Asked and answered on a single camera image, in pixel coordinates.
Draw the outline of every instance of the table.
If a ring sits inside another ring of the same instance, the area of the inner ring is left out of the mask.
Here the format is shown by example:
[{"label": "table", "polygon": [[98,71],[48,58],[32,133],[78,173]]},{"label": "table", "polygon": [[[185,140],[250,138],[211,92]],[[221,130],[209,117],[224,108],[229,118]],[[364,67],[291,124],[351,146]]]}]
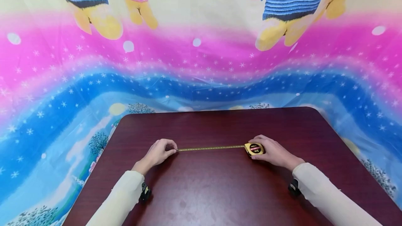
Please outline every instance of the table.
[{"label": "table", "polygon": [[[295,107],[125,116],[63,225],[85,225],[157,139],[190,148],[244,144],[258,134],[317,166],[384,226],[402,221],[399,208],[320,113]],[[138,203],[124,225],[331,225],[302,195],[290,196],[291,180],[289,171],[253,161],[244,149],[178,152],[146,175],[153,197]]]}]

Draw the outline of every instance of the colorful backdrop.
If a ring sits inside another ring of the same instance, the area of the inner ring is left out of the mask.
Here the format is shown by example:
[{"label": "colorful backdrop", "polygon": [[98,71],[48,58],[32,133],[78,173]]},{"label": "colorful backdrop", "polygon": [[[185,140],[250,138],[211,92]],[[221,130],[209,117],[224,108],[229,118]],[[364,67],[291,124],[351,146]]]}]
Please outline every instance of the colorful backdrop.
[{"label": "colorful backdrop", "polygon": [[61,225],[129,113],[312,107],[401,207],[401,13],[399,0],[1,0],[0,225]]}]

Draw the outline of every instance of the measuring tape blade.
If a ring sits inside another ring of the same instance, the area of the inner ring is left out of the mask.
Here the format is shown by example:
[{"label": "measuring tape blade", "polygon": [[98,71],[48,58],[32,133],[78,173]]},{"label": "measuring tape blade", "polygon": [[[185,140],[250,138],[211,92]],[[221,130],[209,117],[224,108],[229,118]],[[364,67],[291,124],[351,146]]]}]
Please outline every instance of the measuring tape blade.
[{"label": "measuring tape blade", "polygon": [[192,149],[178,149],[178,152],[182,151],[194,151],[194,150],[210,150],[210,149],[237,149],[237,148],[244,148],[244,145],[237,145],[237,146],[218,146],[218,147],[204,147],[204,148],[192,148]]}]

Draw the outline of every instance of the white sleeve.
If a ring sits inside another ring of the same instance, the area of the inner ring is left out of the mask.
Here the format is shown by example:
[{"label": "white sleeve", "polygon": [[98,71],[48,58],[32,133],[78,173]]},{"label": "white sleeve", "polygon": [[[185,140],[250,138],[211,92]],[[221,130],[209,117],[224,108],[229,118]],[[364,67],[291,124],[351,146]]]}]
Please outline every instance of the white sleeve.
[{"label": "white sleeve", "polygon": [[381,226],[371,215],[343,194],[318,168],[302,163],[293,170],[306,200],[335,226]]},{"label": "white sleeve", "polygon": [[87,226],[121,226],[128,213],[138,203],[143,182],[142,174],[137,171],[126,171]]}]

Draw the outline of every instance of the pink wave pattern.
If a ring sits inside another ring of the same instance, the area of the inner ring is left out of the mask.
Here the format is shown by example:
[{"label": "pink wave pattern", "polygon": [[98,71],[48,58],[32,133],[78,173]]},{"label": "pink wave pattern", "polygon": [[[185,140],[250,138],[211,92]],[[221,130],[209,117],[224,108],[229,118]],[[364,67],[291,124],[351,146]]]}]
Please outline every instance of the pink wave pattern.
[{"label": "pink wave pattern", "polygon": [[[108,40],[95,29],[92,35],[84,33],[65,13],[14,16],[2,23],[0,122],[57,91],[66,79],[79,80],[99,70],[224,84],[249,84],[278,70],[332,70],[360,81],[393,108],[402,107],[401,27],[391,14],[322,20],[294,47],[280,40],[265,52],[254,47],[256,33],[249,31],[183,26],[151,31],[126,22],[123,36]],[[194,39],[201,44],[194,46]],[[134,51],[124,51],[125,41],[132,41]]]}]

